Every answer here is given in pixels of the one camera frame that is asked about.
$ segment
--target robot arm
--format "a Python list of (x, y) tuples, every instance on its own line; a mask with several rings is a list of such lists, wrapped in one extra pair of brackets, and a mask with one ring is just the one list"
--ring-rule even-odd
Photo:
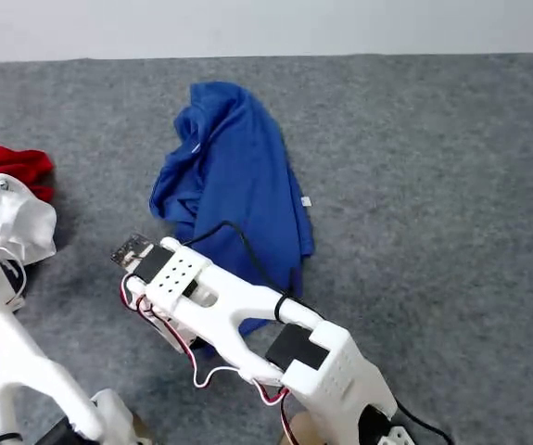
[[(94, 397), (95, 403), (89, 400), (68, 371), (44, 355), (6, 306), (12, 293), (0, 269), (0, 436), (18, 431), (12, 393), (14, 388), (25, 386), (54, 399), (68, 417), (70, 429), (65, 433), (78, 432), (83, 438), (106, 445), (137, 443), (132, 414), (117, 394), (104, 390)], [(4, 443), (21, 440), (7, 439)], [(47, 436), (38, 443), (56, 442)]]
[[(389, 425), (397, 404), (349, 331), (284, 299), (278, 318), (286, 327), (262, 358), (249, 350), (238, 326), (249, 317), (274, 320), (282, 295), (228, 273), (173, 238), (161, 240), (160, 247), (150, 246), (136, 235), (114, 261), (135, 275), (126, 286), (145, 296), (178, 330), (210, 343), (249, 383), (288, 388), (309, 410), (327, 443), (395, 443), (385, 435), (389, 428), (381, 435), (367, 431), (370, 411), (366, 407)], [(374, 442), (363, 441), (369, 435)]]

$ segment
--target gray carpet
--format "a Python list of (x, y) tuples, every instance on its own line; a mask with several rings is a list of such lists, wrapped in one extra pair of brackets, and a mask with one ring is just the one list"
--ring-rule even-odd
[[(305, 300), (458, 443), (533, 444), (533, 56), (0, 64), (0, 144), (56, 164), (59, 252), (19, 315), (42, 348), (164, 442), (279, 439), (276, 410), (233, 375), (193, 389), (185, 357), (122, 308), (109, 260), (132, 231), (170, 231), (150, 187), (188, 85), (214, 79), (264, 102), (311, 197)], [(30, 441), (59, 416), (27, 391), (18, 405)]]

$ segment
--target red wire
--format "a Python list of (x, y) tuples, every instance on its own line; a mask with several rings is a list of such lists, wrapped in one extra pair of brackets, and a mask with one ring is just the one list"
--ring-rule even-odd
[(289, 392), (288, 388), (281, 387), (274, 397), (270, 397), (268, 395), (268, 391), (266, 391), (266, 388), (262, 384), (259, 383), (258, 387), (260, 388), (260, 392), (262, 393), (262, 396), (264, 396), (264, 399), (266, 399), (269, 403), (275, 403), (279, 401)]
[(285, 434), (287, 434), (287, 438), (291, 441), (291, 445), (299, 445), (297, 438), (291, 430), (291, 425), (288, 423), (288, 419), (286, 418), (285, 399), (287, 395), (288, 392), (285, 393), (283, 399), (281, 400), (281, 422), (283, 423), (283, 428), (285, 429)]

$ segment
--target blue cloth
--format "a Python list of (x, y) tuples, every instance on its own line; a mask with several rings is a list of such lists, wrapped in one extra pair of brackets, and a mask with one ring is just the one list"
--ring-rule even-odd
[[(301, 259), (313, 252), (311, 224), (274, 119), (232, 83), (196, 83), (175, 119), (182, 144), (166, 158), (150, 198), (153, 215), (176, 223), (184, 242), (223, 220), (238, 224), (272, 279), (300, 294)], [(235, 231), (223, 227), (194, 244), (223, 269), (266, 285)], [(242, 334), (262, 320), (245, 320)]]

